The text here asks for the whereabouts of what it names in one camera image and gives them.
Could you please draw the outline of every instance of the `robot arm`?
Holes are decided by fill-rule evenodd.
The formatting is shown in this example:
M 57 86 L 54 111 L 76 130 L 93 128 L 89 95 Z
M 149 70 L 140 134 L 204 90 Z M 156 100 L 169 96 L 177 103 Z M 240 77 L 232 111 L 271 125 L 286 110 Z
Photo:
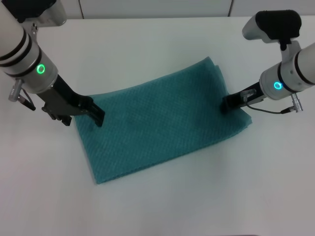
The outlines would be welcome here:
M 89 115 L 97 126 L 102 126 L 105 112 L 91 97 L 76 94 L 37 44 L 38 26 L 58 26 L 66 22 L 60 0 L 38 2 L 38 8 L 31 7 L 30 11 L 25 10 L 29 2 L 24 0 L 0 2 L 0 68 L 15 82 L 9 100 L 35 110 L 32 101 L 24 98 L 20 91 L 34 93 L 45 102 L 42 110 L 52 119 L 69 126 L 70 116 Z
M 315 85 L 315 43 L 301 49 L 298 41 L 291 41 L 299 36 L 301 25 L 300 16 L 292 10 L 261 11 L 247 22 L 244 38 L 279 42 L 282 62 L 265 70 L 256 84 L 223 98 L 223 112 L 261 102 L 266 97 L 280 100 L 288 96 L 292 97 L 293 106 L 279 113 L 303 110 L 296 94 Z

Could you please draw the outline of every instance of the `cable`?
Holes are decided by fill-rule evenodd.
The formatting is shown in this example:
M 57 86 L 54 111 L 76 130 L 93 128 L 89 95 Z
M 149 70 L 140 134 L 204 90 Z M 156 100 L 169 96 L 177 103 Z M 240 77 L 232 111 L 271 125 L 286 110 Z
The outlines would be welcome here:
M 251 108 L 251 109 L 253 109 L 253 110 L 255 110 L 255 111 L 266 112 L 266 113 L 271 113 L 271 114 L 276 114 L 276 115 L 278 115 L 278 114 L 283 114 L 282 112 L 271 112 L 271 111 L 267 111 L 267 110 L 263 110 L 263 109 L 258 109 L 258 108 L 255 108 L 255 107 L 251 107 L 250 105 L 248 105 L 247 102 L 245 102 L 245 105 L 246 105 L 248 108 Z
M 234 0 L 231 0 L 230 9 L 229 9 L 229 11 L 228 11 L 227 16 L 231 16 L 231 12 L 232 12 L 233 5 L 234 5 Z
M 26 95 L 26 97 L 29 99 L 29 102 L 34 106 L 34 103 L 33 103 L 32 99 L 31 99 L 31 97 L 28 95 L 28 93 L 25 91 L 24 88 L 22 90 L 23 90 L 24 94 Z
M 81 11 L 82 19 L 84 19 L 84 15 L 83 15 L 83 11 L 82 11 L 82 6 L 81 6 L 81 0 L 78 0 L 78 2 L 79 2 L 79 6 L 80 6 L 80 11 Z

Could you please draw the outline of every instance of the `green cloth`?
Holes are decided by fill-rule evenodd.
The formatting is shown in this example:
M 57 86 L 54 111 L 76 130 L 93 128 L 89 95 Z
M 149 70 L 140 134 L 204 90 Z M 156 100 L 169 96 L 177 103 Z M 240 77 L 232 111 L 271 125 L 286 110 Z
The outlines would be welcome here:
M 251 124 L 238 109 L 223 115 L 228 93 L 210 58 L 174 74 L 92 95 L 105 112 L 97 127 L 75 117 L 96 183 L 119 178 L 226 140 Z

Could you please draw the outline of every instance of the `teal towel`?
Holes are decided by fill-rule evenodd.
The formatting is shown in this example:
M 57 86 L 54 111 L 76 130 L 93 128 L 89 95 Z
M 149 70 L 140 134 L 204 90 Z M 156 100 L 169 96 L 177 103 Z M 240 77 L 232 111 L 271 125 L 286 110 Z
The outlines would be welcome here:
M 210 58 L 131 88 L 92 95 L 105 112 L 97 127 L 75 117 L 96 183 L 119 178 L 228 139 L 251 124 L 241 109 L 223 115 L 227 95 Z

